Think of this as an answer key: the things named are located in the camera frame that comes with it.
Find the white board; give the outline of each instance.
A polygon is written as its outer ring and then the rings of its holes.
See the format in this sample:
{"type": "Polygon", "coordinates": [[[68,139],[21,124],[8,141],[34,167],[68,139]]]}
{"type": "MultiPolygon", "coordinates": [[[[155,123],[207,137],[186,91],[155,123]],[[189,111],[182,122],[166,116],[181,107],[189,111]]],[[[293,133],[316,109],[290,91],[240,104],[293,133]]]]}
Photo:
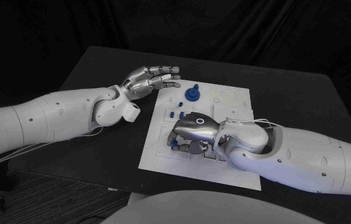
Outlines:
{"type": "MultiPolygon", "coordinates": [[[[166,88],[158,92],[139,169],[260,190],[258,175],[232,169],[212,154],[211,149],[204,154],[191,155],[172,151],[165,144],[169,131],[179,119],[179,112],[184,112],[184,115],[191,111],[202,113],[217,122],[225,117],[253,120],[248,89],[186,80],[176,82],[181,88],[166,88]],[[199,99],[189,102],[185,99],[185,91],[194,84],[198,84],[199,99]]],[[[189,143],[178,137],[176,141],[178,144],[189,143]]]]}

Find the gray carpet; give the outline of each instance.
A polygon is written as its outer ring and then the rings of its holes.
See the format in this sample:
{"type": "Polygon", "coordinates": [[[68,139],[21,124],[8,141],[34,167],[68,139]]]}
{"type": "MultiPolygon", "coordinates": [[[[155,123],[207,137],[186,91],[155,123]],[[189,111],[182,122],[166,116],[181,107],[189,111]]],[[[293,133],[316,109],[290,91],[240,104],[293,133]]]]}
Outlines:
{"type": "MultiPolygon", "coordinates": [[[[15,187],[9,192],[0,191],[5,199],[1,224],[74,224],[93,215],[107,217],[127,203],[127,192],[17,171],[8,171],[7,175],[15,187]]],[[[100,222],[100,219],[89,219],[81,223],[100,222]]]]}

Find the metallic robot hand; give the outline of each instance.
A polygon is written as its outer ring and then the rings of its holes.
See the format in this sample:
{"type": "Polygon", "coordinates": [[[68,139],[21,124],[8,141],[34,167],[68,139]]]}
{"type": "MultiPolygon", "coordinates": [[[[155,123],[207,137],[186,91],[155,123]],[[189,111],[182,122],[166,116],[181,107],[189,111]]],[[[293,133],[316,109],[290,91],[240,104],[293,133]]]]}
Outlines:
{"type": "Polygon", "coordinates": [[[201,154],[212,145],[220,124],[204,114],[191,112],[179,119],[173,125],[166,139],[166,145],[172,150],[201,154]],[[173,145],[172,142],[179,135],[181,138],[191,140],[189,144],[173,145]]]}
{"type": "Polygon", "coordinates": [[[181,85],[178,83],[165,82],[166,80],[176,80],[181,78],[179,75],[173,75],[178,72],[178,67],[163,66],[140,67],[133,70],[119,86],[129,101],[145,97],[153,89],[168,87],[179,88],[181,85]]]}

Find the black table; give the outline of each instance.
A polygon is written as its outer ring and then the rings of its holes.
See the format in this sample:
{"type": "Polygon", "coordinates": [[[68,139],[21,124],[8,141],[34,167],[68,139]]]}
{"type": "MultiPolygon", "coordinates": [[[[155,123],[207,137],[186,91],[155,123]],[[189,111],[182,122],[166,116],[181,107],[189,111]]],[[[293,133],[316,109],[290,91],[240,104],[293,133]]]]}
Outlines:
{"type": "MultiPolygon", "coordinates": [[[[179,66],[182,79],[248,88],[254,118],[351,142],[351,118],[332,82],[320,74],[90,47],[60,90],[119,84],[143,65],[179,66]]],[[[93,137],[41,147],[12,158],[9,169],[146,195],[185,189],[220,191],[277,204],[323,222],[351,222],[351,196],[307,193],[263,178],[261,191],[254,191],[139,170],[155,99],[156,92],[135,101],[140,113],[133,123],[122,120],[93,137]]]]}

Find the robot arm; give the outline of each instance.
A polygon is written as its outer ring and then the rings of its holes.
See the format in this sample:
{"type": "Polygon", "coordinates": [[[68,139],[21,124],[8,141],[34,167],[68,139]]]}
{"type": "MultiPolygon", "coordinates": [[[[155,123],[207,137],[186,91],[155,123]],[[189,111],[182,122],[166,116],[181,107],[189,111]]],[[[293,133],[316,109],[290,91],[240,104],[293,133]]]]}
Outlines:
{"type": "Polygon", "coordinates": [[[122,84],[45,94],[24,104],[0,108],[0,153],[24,145],[68,140],[120,118],[133,122],[139,108],[130,102],[153,89],[179,87],[178,67],[140,67],[122,84]]]}
{"type": "Polygon", "coordinates": [[[208,145],[237,170],[313,193],[351,195],[351,145],[317,133],[280,126],[264,130],[234,120],[217,123],[191,113],[176,121],[166,144],[194,154],[208,145]],[[176,145],[176,136],[191,143],[176,145]],[[266,145],[270,152],[261,153],[266,145]]]}

